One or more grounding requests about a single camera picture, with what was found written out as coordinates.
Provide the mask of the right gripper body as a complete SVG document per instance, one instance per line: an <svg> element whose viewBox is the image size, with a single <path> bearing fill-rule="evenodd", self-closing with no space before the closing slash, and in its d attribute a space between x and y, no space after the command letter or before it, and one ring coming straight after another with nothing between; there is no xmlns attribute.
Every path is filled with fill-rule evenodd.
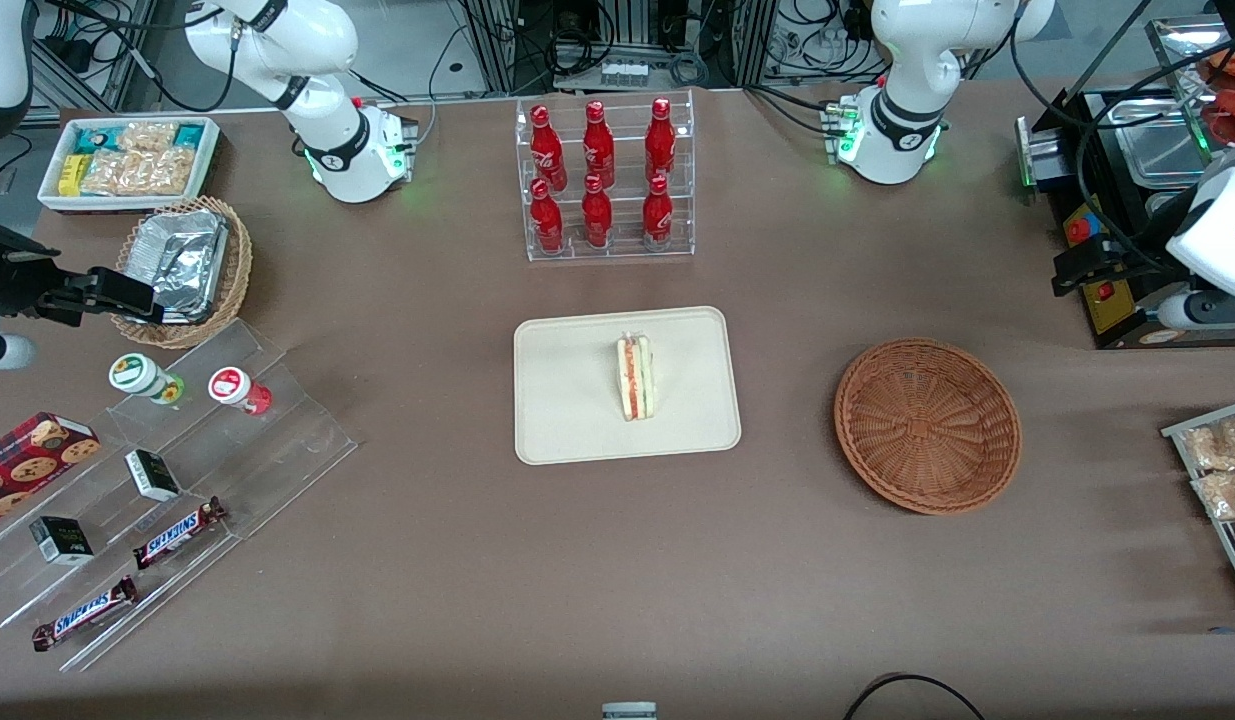
<svg viewBox="0 0 1235 720"><path fill-rule="evenodd" d="M40 317L41 296L58 287L59 254L0 225L0 316Z"/></svg>

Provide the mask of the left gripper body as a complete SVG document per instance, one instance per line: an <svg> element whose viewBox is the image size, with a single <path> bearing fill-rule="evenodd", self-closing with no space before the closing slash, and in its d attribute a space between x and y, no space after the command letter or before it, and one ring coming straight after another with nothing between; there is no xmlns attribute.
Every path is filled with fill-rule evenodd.
<svg viewBox="0 0 1235 720"><path fill-rule="evenodd" d="M1207 174L1195 188L1167 252L1212 287L1235 296L1235 167Z"/></svg>

